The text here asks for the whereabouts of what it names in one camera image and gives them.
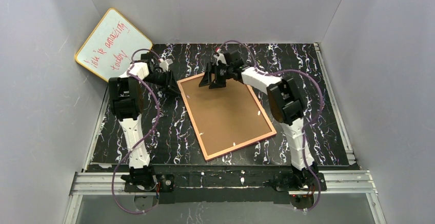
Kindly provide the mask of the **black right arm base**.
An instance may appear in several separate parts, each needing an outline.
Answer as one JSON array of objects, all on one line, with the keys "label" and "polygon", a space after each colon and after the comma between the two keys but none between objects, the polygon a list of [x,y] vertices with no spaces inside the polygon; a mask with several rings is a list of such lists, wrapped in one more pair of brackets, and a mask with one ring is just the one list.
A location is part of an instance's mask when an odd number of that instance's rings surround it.
[{"label": "black right arm base", "polygon": [[306,174],[294,174],[291,172],[284,172],[275,174],[270,181],[272,187],[279,191],[305,191],[307,193],[308,189],[317,191],[320,189],[321,191],[327,190],[326,179],[324,174],[318,173],[317,179],[310,173],[306,172]]}]

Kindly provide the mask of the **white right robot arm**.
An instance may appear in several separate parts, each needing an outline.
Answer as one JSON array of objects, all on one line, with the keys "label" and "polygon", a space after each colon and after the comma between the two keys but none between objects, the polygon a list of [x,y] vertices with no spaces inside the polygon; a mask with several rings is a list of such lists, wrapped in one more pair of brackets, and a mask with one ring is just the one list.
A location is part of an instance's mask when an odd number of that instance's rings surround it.
[{"label": "white right robot arm", "polygon": [[214,59],[207,63],[199,87],[210,89],[226,87],[228,79],[234,79],[266,93],[273,118],[280,123],[290,147],[291,165],[298,171],[317,173],[314,159],[307,147],[303,131],[306,105],[292,78],[284,79],[265,73],[246,64],[236,51],[222,52],[217,49]]}]

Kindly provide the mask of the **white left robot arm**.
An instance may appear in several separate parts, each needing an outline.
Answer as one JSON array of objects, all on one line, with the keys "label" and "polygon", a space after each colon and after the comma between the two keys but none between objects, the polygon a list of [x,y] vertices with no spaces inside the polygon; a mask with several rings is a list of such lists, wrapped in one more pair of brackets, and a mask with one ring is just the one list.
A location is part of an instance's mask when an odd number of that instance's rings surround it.
[{"label": "white left robot arm", "polygon": [[143,95],[141,84],[155,84],[163,92],[179,95],[181,92],[170,66],[171,59],[158,59],[156,64],[139,60],[133,62],[118,77],[109,79],[111,112],[119,122],[129,150],[128,161],[131,177],[151,175],[151,157],[144,144],[142,130]]}]

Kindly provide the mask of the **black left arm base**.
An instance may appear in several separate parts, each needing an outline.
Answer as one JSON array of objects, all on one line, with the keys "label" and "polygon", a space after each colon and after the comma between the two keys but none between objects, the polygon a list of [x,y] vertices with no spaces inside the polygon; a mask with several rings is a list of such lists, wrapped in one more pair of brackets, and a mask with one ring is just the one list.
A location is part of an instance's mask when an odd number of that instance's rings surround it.
[{"label": "black left arm base", "polygon": [[172,174],[157,174],[133,181],[130,175],[122,175],[125,181],[125,192],[156,192],[167,193],[174,190],[175,177]]}]

